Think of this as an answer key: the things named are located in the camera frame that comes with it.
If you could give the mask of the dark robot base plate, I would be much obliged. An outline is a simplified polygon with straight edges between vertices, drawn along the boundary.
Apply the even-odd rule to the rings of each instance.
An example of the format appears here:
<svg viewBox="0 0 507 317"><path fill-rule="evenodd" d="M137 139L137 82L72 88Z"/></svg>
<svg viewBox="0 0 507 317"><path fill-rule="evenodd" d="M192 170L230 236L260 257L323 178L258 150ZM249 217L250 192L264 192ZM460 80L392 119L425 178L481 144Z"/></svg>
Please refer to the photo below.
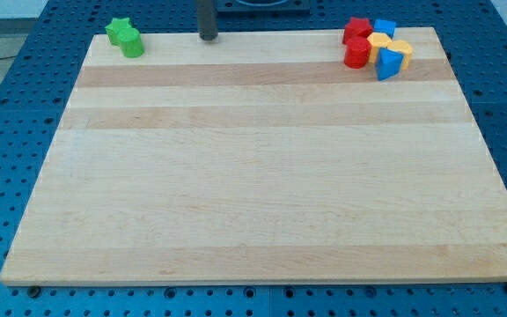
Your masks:
<svg viewBox="0 0 507 317"><path fill-rule="evenodd" d="M311 9L311 0L216 0L218 12L307 12Z"/></svg>

